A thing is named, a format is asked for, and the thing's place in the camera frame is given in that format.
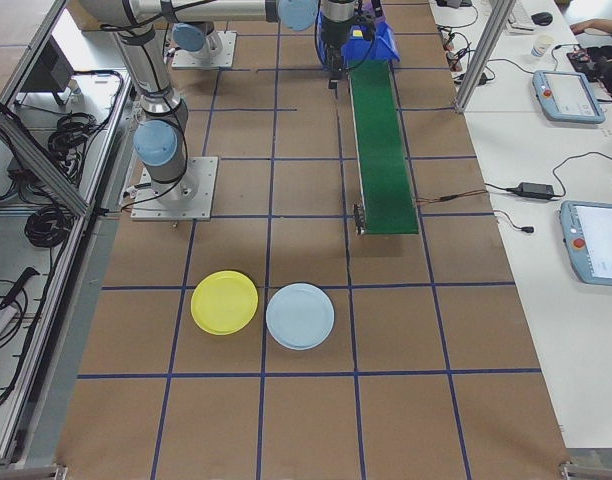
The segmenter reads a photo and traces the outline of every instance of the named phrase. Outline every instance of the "white table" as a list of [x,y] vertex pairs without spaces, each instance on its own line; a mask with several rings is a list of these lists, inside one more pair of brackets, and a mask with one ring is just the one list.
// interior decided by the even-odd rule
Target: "white table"
[[[474,0],[480,10],[478,23],[458,30],[473,46],[490,14],[485,1]],[[551,12],[553,23],[534,35],[504,32],[493,58],[508,58],[531,71],[552,69],[550,51],[542,59],[528,54],[535,35],[551,35],[555,44],[575,39],[552,0],[523,3],[529,14]],[[460,25],[474,18],[472,9],[433,5],[433,12],[439,24]],[[572,70],[566,51],[556,51],[558,70]],[[612,156],[612,105],[603,106],[607,120],[602,125],[555,124],[541,113],[530,75],[505,62],[490,65],[496,80],[477,88],[465,114],[487,182],[549,183],[559,191],[551,170],[564,158],[591,150]],[[567,199],[612,202],[612,162],[590,156],[571,160],[558,173],[568,189]],[[535,233],[527,235],[513,230],[505,219],[499,221],[566,446],[612,448],[612,287],[586,285],[575,277],[562,244],[557,216],[561,202],[504,194],[491,195],[491,201],[518,225],[535,227]]]

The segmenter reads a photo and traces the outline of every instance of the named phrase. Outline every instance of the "white cup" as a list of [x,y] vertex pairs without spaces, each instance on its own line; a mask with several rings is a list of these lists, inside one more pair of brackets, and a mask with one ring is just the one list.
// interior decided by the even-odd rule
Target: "white cup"
[[535,39],[535,43],[533,44],[533,49],[530,51],[530,54],[534,57],[543,57],[555,40],[550,35],[540,35]]

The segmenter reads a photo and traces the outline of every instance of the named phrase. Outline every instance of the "light blue plate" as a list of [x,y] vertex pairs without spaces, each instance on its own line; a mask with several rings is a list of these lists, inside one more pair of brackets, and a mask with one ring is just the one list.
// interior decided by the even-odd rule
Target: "light blue plate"
[[293,283],[268,302],[266,325],[277,343],[292,350],[316,347],[330,334],[335,310],[328,296],[308,283]]

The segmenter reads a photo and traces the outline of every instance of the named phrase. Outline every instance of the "blue joint cap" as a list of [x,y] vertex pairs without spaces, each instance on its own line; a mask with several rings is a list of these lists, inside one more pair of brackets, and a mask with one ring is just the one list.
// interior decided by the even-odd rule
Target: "blue joint cap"
[[187,23],[176,23],[173,40],[182,50],[199,52],[206,45],[206,35],[199,28]]
[[149,167],[166,165],[177,151],[175,129],[161,120],[151,120],[139,126],[133,138],[135,151]]
[[300,32],[315,23],[317,0],[279,0],[277,12],[284,25]]

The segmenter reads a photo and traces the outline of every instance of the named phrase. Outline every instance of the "yellow plate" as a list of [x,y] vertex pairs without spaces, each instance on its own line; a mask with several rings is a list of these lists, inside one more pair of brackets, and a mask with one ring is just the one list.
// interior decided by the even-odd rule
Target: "yellow plate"
[[215,272],[197,285],[191,313],[199,328],[213,335],[229,335],[244,328],[257,311],[257,289],[244,274]]

